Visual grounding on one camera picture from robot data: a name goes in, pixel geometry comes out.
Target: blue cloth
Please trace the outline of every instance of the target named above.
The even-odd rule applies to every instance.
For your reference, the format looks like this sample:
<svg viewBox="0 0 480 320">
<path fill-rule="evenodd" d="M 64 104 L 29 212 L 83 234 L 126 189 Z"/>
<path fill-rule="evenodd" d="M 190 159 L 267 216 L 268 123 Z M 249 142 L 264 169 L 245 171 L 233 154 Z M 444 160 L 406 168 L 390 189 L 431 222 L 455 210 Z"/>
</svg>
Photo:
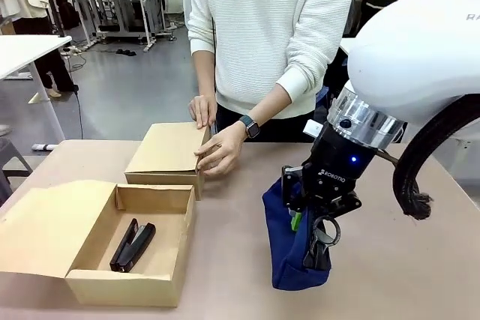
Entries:
<svg viewBox="0 0 480 320">
<path fill-rule="evenodd" d="M 263 204 L 270 239 L 273 287 L 296 291 L 326 283 L 330 270 L 315 271 L 303 266 L 310 242 L 308 210 L 302 214 L 298 231 L 294 232 L 291 225 L 292 217 L 282 201 L 281 180 L 263 194 Z"/>
<path fill-rule="evenodd" d="M 322 87 L 322 89 L 320 89 L 320 91 L 316 94 L 316 108 L 318 108 L 319 106 L 321 106 L 323 104 L 323 101 L 324 101 L 324 98 L 327 96 L 327 94 L 329 93 L 329 87 L 328 86 L 324 86 Z"/>
</svg>

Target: woman's right hand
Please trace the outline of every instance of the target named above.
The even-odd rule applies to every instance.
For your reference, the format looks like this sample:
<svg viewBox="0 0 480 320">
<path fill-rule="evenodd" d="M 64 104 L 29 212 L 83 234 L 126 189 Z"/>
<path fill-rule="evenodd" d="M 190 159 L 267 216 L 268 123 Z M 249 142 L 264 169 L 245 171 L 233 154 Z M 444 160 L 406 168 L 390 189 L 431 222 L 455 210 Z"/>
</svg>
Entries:
<svg viewBox="0 0 480 320">
<path fill-rule="evenodd" d="M 196 127 L 212 126 L 217 117 L 217 101 L 214 95 L 199 95 L 188 104 L 188 110 L 192 119 L 196 121 Z"/>
</svg>

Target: open cardboard box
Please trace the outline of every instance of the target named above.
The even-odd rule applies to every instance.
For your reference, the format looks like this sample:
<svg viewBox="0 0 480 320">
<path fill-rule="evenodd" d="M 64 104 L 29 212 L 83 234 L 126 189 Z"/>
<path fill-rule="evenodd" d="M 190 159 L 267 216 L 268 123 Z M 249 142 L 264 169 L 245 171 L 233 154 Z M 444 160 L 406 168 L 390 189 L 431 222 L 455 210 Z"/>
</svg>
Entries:
<svg viewBox="0 0 480 320">
<path fill-rule="evenodd" d="M 91 305 L 176 307 L 195 195 L 190 186 L 76 181 L 33 189 L 0 220 L 0 271 L 65 278 Z M 131 220 L 156 227 L 128 274 L 110 270 Z"/>
<path fill-rule="evenodd" d="M 153 124 L 125 170 L 129 184 L 194 185 L 201 199 L 203 176 L 194 152 L 210 137 L 196 123 Z"/>
</svg>

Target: stapler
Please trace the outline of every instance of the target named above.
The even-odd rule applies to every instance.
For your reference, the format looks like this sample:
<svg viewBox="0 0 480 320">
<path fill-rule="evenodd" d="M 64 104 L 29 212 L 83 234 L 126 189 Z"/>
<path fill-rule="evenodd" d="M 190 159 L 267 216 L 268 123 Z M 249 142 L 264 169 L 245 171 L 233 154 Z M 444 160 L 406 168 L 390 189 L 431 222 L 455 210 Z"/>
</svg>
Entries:
<svg viewBox="0 0 480 320">
<path fill-rule="evenodd" d="M 155 225 L 147 223 L 139 227 L 137 219 L 132 219 L 110 261 L 112 271 L 130 272 L 149 246 L 154 235 Z"/>
</svg>

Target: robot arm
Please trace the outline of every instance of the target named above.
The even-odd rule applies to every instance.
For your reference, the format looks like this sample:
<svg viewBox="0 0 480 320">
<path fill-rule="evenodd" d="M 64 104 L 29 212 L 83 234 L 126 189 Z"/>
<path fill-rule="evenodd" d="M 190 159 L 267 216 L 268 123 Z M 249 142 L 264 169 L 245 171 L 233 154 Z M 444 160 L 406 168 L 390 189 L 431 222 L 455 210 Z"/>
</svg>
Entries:
<svg viewBox="0 0 480 320">
<path fill-rule="evenodd" d="M 470 0 L 399 0 L 359 32 L 348 72 L 373 108 L 423 127 L 465 94 L 480 93 L 480 12 Z M 480 139 L 480 125 L 457 132 Z"/>
<path fill-rule="evenodd" d="M 283 168 L 284 205 L 309 219 L 315 259 L 307 254 L 306 268 L 329 264 L 326 244 L 316 245 L 326 238 L 317 236 L 322 221 L 338 226 L 335 217 L 362 205 L 356 181 L 375 155 L 395 165 L 394 194 L 403 212 L 417 220 L 430 216 L 431 198 L 416 184 L 423 163 L 450 136 L 480 138 L 477 9 L 468 0 L 399 0 L 358 34 L 349 54 L 350 81 L 310 157 L 300 167 Z M 385 149 L 404 122 L 421 130 L 396 160 Z"/>
</svg>

